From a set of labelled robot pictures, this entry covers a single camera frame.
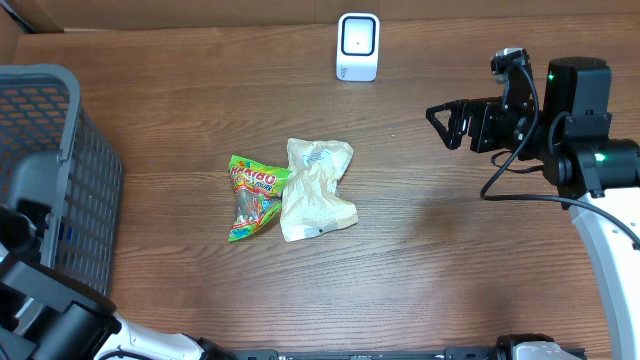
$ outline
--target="crumpled white bag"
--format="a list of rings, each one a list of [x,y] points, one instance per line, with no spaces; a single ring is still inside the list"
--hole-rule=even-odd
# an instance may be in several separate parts
[[[289,181],[280,226],[286,241],[312,238],[358,222],[355,205],[337,197],[338,180],[353,157],[342,141],[289,139]]]

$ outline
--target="plastic crate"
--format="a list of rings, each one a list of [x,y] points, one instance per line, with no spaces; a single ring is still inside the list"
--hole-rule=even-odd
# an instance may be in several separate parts
[[[51,207],[41,263],[109,290],[122,161],[58,65],[0,66],[0,201]]]

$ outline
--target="candy bag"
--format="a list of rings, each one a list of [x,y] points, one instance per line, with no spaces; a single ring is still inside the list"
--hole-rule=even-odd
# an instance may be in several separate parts
[[[233,155],[229,173],[236,195],[236,220],[229,234],[232,242],[260,230],[280,211],[280,196],[291,171]]]

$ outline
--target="wooden table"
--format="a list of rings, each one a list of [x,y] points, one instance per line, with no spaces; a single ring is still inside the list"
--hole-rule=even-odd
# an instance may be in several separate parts
[[[489,58],[520,45],[606,59],[613,137],[640,141],[640,16],[387,22],[373,83],[335,79],[336,26],[28,35],[59,63],[127,170],[113,300],[127,318],[230,348],[425,350],[542,332],[610,357],[589,259],[559,205],[488,203],[489,154],[444,148],[426,107],[499,95]],[[340,194],[360,222],[230,244],[232,154],[287,166],[290,137],[355,149]],[[540,175],[495,192],[553,193]]]

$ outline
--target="white robotic arm segment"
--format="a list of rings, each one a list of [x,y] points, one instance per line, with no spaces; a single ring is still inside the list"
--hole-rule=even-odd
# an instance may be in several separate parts
[[[640,188],[610,189],[605,196],[581,201],[624,222],[640,235]],[[602,299],[612,358],[640,359],[640,251],[620,229],[600,215],[582,208],[569,208],[591,259],[598,290]]]
[[[94,357],[95,360],[115,352],[126,351],[154,360],[200,360],[203,350],[189,337],[182,334],[164,334],[136,323],[128,322],[120,315],[116,319],[122,324],[120,332],[111,335]]]

